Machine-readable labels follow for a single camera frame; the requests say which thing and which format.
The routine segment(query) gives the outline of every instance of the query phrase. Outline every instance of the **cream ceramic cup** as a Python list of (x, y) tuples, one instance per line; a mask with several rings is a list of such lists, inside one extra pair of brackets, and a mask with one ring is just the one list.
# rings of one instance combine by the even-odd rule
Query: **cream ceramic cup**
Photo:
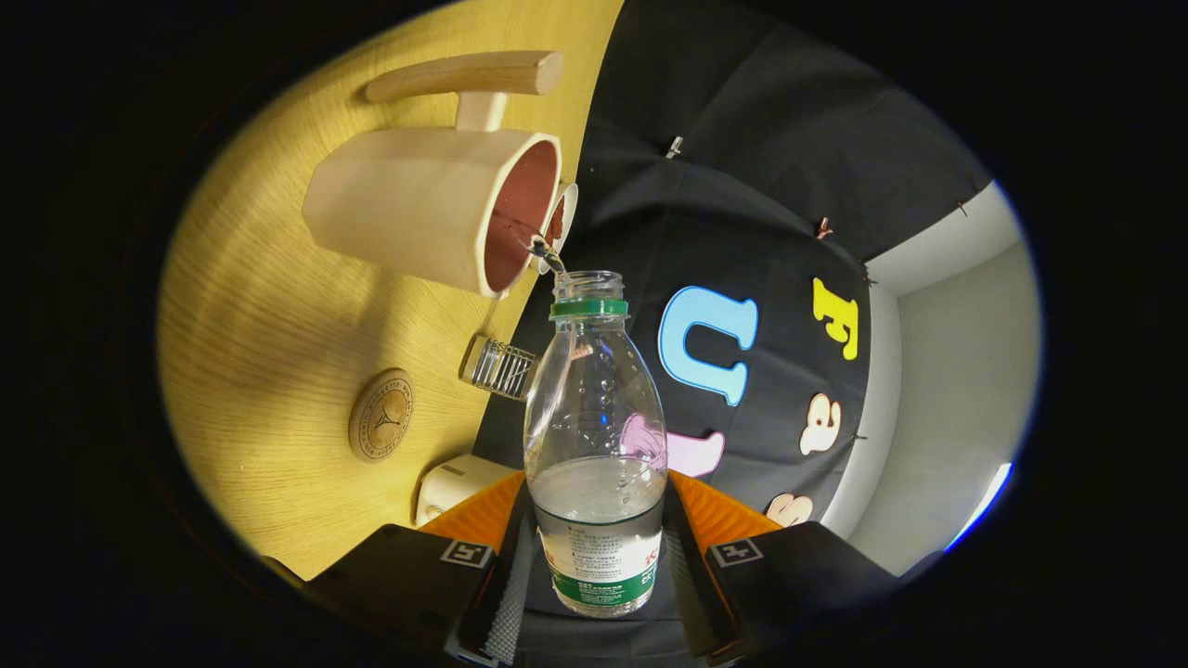
[(561, 143), (500, 128), (508, 93), (543, 94), (561, 53), (472, 53), (387, 73), (373, 101), (459, 93), (449, 127), (369, 132), (314, 170), (302, 214), (324, 248), (487, 297), (503, 298), (544, 234), (561, 176)]

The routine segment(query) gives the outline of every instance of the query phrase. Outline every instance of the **wooden coaster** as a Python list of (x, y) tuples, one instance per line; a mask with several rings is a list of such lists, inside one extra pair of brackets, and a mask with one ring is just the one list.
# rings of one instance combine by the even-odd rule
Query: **wooden coaster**
[(383, 371), (364, 387), (350, 410), (347, 436), (355, 456), (378, 464), (396, 450), (412, 418), (412, 379), (399, 368)]

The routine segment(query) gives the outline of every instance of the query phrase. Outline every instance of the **bottle label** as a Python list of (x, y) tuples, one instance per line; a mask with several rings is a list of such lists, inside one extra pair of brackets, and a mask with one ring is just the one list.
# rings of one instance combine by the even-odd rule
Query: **bottle label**
[(662, 503), (613, 524), (586, 524), (537, 508), (557, 591), (586, 605), (617, 606), (647, 593), (661, 553)]

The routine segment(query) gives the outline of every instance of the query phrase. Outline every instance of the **mug handle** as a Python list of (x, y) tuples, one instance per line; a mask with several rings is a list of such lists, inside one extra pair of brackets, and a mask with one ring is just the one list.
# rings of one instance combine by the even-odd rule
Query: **mug handle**
[(413, 95), (457, 93), (456, 130), (499, 130), (507, 94), (544, 95), (561, 80), (561, 51), (491, 51), (426, 61), (372, 80), (366, 96), (387, 102)]

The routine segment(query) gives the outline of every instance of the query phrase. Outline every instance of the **green label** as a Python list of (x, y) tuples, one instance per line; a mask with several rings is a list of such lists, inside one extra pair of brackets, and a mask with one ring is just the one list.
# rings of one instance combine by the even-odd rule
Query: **green label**
[(634, 578), (618, 582), (587, 582), (564, 575), (556, 568), (552, 571), (552, 584), (567, 598), (586, 605), (623, 605), (647, 593), (656, 582), (656, 563)]

